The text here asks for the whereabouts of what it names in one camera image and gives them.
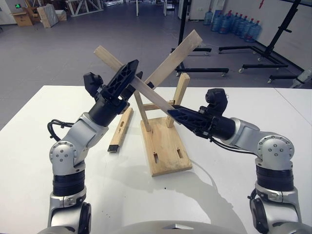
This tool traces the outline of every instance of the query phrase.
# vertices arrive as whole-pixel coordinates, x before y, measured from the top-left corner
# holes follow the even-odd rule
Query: white wall
[[[287,15],[292,3],[281,0],[227,0],[224,12],[232,10],[259,20],[262,32],[258,41],[268,46],[278,27]],[[299,5],[298,11],[288,26],[292,33],[283,32],[274,51],[303,69],[312,67],[312,7]]]
[[[10,15],[11,11],[6,4],[5,0],[0,0],[0,25],[16,23],[13,16]]]

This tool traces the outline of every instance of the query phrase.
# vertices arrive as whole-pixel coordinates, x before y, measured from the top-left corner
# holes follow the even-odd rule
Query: metal rack
[[[182,8],[182,18],[181,18],[181,26],[180,26],[180,33],[179,33],[179,41],[178,45],[181,44],[183,41],[183,34],[184,34],[184,27],[185,27],[185,21],[186,21],[186,13],[187,8],[190,5],[189,0],[183,0],[183,8]],[[196,48],[193,50],[194,52],[205,52],[205,55],[208,55],[208,53],[211,51],[211,48]],[[229,72],[228,68],[186,68],[182,63],[175,69],[176,70],[176,76],[180,76],[182,72],[221,72],[222,76],[225,76]]]
[[[260,57],[258,57],[258,61],[261,61],[262,58],[266,58],[271,61],[273,64],[243,64],[242,67],[238,70],[239,73],[242,73],[245,69],[249,68],[276,68],[279,69],[280,67],[288,67],[287,64],[283,63],[282,61],[278,60],[277,58],[273,57],[271,53],[273,52],[274,46],[277,43],[279,37],[282,35],[283,31],[291,33],[292,31],[287,29],[288,25],[292,21],[294,15],[298,11],[297,7],[301,0],[295,0],[290,8],[288,14],[286,15],[285,19],[283,20],[281,26],[278,27],[278,31],[276,32],[274,38],[272,39],[271,43],[268,47],[263,51],[262,49],[256,46],[226,46],[226,47],[219,47],[219,54],[223,50],[240,50],[240,49],[251,49],[256,54],[258,53]]]

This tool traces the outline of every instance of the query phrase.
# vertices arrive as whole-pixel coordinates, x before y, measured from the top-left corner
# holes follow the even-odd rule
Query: water bottle
[[[210,25],[211,24],[211,20],[213,18],[213,15],[214,14],[211,12],[211,8],[210,8],[209,11],[207,11],[205,14],[204,25]]]
[[[220,29],[219,29],[219,33],[220,34],[227,34],[227,33],[229,33],[230,26],[231,26],[231,20],[230,20],[230,16],[228,15],[226,18],[224,18],[222,20],[221,26],[220,26]]]
[[[244,29],[243,29],[243,31],[242,31],[242,34],[240,35],[239,38],[242,38],[242,39],[245,38],[245,36],[246,36],[246,34],[248,33],[250,27],[254,26],[253,20],[254,20],[254,19],[252,18],[252,19],[250,20],[250,22],[247,23],[247,24],[245,25],[245,27],[244,27]]]
[[[233,27],[231,29],[231,33],[236,33],[238,25],[239,25],[240,21],[242,20],[242,16],[243,16],[243,14],[240,14],[239,17],[235,20]]]
[[[221,13],[219,13],[219,15],[213,20],[213,24],[211,25],[211,31],[213,32],[219,31],[221,23],[222,23],[222,15]]]
[[[237,18],[237,17],[238,17],[237,15],[238,15],[238,12],[235,13],[235,16],[234,16],[233,14],[231,15],[231,18],[230,18],[230,20],[231,20],[230,30],[232,30],[233,25],[234,25],[234,23],[235,23],[235,20],[238,19],[238,18]]]
[[[246,23],[247,23],[247,16],[244,17],[244,20],[241,20],[241,21],[239,22],[239,25],[238,25],[238,27],[237,27],[237,31],[236,31],[235,35],[240,36],[240,35],[242,34],[242,31],[243,31],[243,29],[244,29]]]
[[[248,30],[248,33],[245,36],[245,41],[246,42],[254,42],[257,38],[258,35],[261,31],[261,26],[259,25],[260,21],[257,21],[257,23],[250,27],[250,29]]]

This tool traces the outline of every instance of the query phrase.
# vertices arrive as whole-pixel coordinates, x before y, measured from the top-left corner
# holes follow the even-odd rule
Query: concrete floor
[[[93,51],[103,45],[120,61],[138,59],[143,79],[147,78],[177,45],[180,20],[176,12],[162,14],[162,7],[140,3],[110,6],[99,13],[70,18],[52,28],[41,23],[32,27],[3,26],[0,33],[0,129],[43,85],[83,85],[83,74],[92,71],[107,83],[114,72]],[[210,56],[193,53],[186,67],[228,67],[229,73],[191,73],[191,87],[289,87],[291,80],[268,84],[271,74],[299,74],[288,69],[237,71],[244,63],[258,63],[250,50],[218,54],[219,46],[245,45],[233,34],[210,31],[202,22],[187,22],[185,35],[195,29],[213,50]],[[173,72],[161,86],[176,86]],[[311,88],[311,82],[305,85]]]

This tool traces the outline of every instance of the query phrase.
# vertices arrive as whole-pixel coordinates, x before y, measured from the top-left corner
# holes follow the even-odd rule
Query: cable
[[[49,122],[47,127],[48,127],[49,133],[51,134],[50,138],[53,138],[56,141],[60,141],[60,138],[54,132],[53,124],[59,125],[61,128],[64,128],[64,127],[71,128],[74,125],[74,123],[62,122],[62,121],[59,121],[58,119],[53,119],[51,122]]]
[[[223,143],[217,141],[216,139],[214,139],[212,136],[209,139],[210,139],[210,142],[213,142],[214,144],[216,144],[217,146],[221,147],[222,149],[225,149],[225,150],[228,150],[228,151],[232,151],[232,152],[236,152],[236,153],[241,153],[241,154],[256,155],[256,154],[254,154],[252,152],[237,150],[236,147],[223,144]]]

